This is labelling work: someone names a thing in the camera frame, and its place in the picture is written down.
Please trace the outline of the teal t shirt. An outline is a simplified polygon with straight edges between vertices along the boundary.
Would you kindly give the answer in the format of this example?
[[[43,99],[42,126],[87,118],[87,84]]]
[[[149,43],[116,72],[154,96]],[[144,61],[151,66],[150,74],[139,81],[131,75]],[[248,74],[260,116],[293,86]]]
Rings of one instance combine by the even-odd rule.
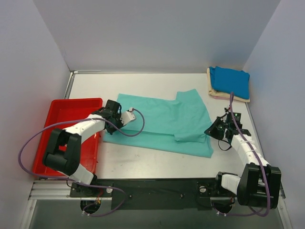
[[[126,146],[210,158],[213,148],[205,130],[212,124],[196,89],[177,92],[175,100],[119,94],[123,110],[131,107],[142,114],[122,128],[124,134],[105,133],[103,140]]]

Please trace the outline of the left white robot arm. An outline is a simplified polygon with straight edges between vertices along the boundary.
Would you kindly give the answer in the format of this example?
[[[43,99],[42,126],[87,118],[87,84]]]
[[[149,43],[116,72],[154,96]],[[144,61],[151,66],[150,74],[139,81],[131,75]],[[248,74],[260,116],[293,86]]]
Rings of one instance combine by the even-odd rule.
[[[81,145],[97,132],[107,130],[113,133],[122,128],[121,115],[120,103],[108,100],[105,107],[92,112],[85,121],[65,129],[53,129],[42,163],[73,181],[82,183],[81,191],[88,197],[94,196],[98,184],[93,181],[94,174],[81,165]]]

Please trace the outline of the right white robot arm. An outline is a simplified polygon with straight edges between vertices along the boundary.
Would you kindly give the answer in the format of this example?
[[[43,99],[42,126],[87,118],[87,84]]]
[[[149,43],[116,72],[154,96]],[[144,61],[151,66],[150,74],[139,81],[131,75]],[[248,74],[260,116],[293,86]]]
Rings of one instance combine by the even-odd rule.
[[[273,209],[277,207],[281,186],[281,170],[271,166],[254,145],[251,134],[242,128],[240,113],[225,109],[205,134],[218,141],[226,141],[234,149],[244,165],[241,176],[219,172],[213,182],[217,195],[226,192],[237,196],[240,205]]]

